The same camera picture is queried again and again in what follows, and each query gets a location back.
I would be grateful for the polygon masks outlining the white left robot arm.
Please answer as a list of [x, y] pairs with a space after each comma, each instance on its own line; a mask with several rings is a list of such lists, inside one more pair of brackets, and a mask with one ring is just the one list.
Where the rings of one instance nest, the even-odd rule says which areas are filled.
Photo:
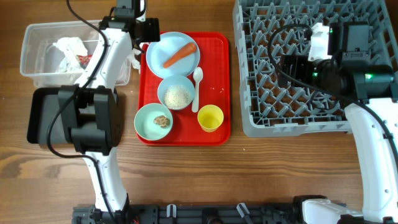
[[119, 173], [117, 146], [123, 120], [114, 87], [132, 49], [139, 50], [143, 42], [160, 40], [159, 20], [146, 18], [146, 11], [146, 1], [118, 1], [109, 15], [93, 27], [99, 33], [96, 50], [81, 77], [73, 85], [59, 88], [59, 108], [47, 129], [48, 149], [66, 158], [51, 143], [54, 124], [60, 118], [65, 139], [75, 148], [73, 157], [86, 162], [96, 194], [88, 217], [98, 223], [135, 221]]

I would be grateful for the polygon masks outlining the large white napkin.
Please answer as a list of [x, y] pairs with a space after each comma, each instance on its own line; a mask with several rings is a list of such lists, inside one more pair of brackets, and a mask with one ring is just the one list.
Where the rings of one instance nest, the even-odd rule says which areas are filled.
[[53, 44], [65, 55], [56, 69], [58, 73], [81, 73], [84, 71], [76, 59], [76, 55], [88, 55], [88, 51], [79, 37], [63, 37]]

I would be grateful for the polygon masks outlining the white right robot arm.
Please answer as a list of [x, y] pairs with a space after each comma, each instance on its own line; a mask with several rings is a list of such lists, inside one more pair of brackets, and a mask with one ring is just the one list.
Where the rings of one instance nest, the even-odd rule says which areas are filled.
[[305, 223], [397, 222], [397, 75], [371, 61], [367, 22], [304, 25], [308, 56], [284, 55], [279, 83], [309, 87], [338, 98], [354, 135], [363, 180], [361, 214], [307, 199]]

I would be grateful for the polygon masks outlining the orange carrot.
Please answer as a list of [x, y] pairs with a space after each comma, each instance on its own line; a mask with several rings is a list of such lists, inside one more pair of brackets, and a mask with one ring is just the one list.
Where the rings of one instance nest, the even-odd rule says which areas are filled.
[[197, 51], [197, 45], [193, 42], [189, 42], [184, 45], [181, 49], [175, 52], [166, 62], [164, 62], [163, 67], [169, 68], [179, 60], [188, 57], [189, 55]]

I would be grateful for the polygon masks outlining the yellow plastic cup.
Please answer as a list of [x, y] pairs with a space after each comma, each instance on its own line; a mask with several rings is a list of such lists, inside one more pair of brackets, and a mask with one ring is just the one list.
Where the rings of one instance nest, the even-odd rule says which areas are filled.
[[216, 105], [205, 105], [198, 111], [197, 120], [202, 130], [212, 133], [223, 123], [224, 114]]

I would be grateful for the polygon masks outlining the white rice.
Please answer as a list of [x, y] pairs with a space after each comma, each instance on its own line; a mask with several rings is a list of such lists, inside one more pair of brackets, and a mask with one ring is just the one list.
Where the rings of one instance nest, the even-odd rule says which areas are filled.
[[164, 94], [165, 105], [172, 110], [180, 110], [188, 106], [192, 96], [187, 88], [182, 85], [169, 87]]

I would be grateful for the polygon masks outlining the small twisted white napkin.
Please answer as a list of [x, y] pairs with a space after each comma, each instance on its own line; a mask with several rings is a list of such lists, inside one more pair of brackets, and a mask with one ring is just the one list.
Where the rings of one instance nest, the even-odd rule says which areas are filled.
[[131, 66], [141, 72], [141, 54], [142, 52], [138, 49], [132, 49], [130, 54], [127, 56]]

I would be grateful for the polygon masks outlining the red snack wrapper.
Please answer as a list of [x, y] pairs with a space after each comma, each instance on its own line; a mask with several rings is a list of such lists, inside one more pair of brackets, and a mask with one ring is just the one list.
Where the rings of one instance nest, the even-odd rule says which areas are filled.
[[91, 58], [92, 58], [92, 55], [86, 55], [86, 56], [76, 55], [76, 59], [82, 69], [85, 69], [88, 66]]

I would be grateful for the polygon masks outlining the mint green bowl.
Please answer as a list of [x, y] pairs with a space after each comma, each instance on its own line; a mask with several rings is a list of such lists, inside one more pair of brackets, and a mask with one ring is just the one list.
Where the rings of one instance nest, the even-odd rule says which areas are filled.
[[[157, 116], [165, 115], [171, 121], [167, 128], [161, 128], [154, 124]], [[164, 105], [159, 103], [150, 103], [143, 106], [135, 115], [134, 127], [136, 133], [143, 139], [148, 141], [158, 141], [168, 135], [173, 126], [173, 116], [171, 111]]]

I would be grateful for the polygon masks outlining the brown food scrap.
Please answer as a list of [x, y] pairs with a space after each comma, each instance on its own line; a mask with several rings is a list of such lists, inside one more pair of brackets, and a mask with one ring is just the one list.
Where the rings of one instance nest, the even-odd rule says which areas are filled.
[[165, 115], [160, 115], [160, 116], [155, 117], [154, 124], [160, 126], [161, 128], [167, 128], [170, 126], [171, 121]]

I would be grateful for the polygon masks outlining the light blue bowl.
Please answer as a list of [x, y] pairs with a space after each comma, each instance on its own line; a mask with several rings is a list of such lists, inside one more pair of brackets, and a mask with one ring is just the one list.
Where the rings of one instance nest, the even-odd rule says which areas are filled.
[[184, 86], [185, 88], [187, 88], [187, 89], [189, 90], [191, 96], [192, 96], [192, 101], [193, 101], [194, 96], [195, 96], [195, 88], [194, 88], [194, 86], [193, 86], [192, 81], [189, 80], [187, 77], [179, 76], [179, 75], [174, 75], [174, 76], [171, 76], [171, 77], [168, 77], [168, 78], [165, 78], [164, 80], [162, 80], [161, 83], [160, 83], [159, 86], [158, 86], [158, 89], [157, 89], [158, 99], [159, 99], [159, 101], [160, 101], [163, 105], [165, 105], [165, 103], [164, 103], [164, 94], [165, 94], [165, 91], [166, 91], [169, 87], [174, 86], [174, 85], [182, 85], [182, 86]]

